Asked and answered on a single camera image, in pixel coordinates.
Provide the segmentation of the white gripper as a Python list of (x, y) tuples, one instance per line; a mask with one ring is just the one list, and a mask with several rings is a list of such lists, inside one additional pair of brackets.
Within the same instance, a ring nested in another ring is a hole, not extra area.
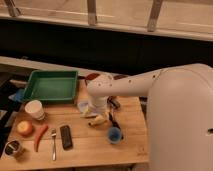
[(83, 110), (82, 115), (84, 118), (107, 120), (107, 98), (89, 97), (86, 101), (86, 108)]

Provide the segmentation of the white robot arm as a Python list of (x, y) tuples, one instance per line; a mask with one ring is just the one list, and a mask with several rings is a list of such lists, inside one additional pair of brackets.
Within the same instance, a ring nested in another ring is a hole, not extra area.
[(87, 84), (89, 108), (109, 96), (147, 99), (150, 171), (213, 171), (213, 67), (189, 64)]

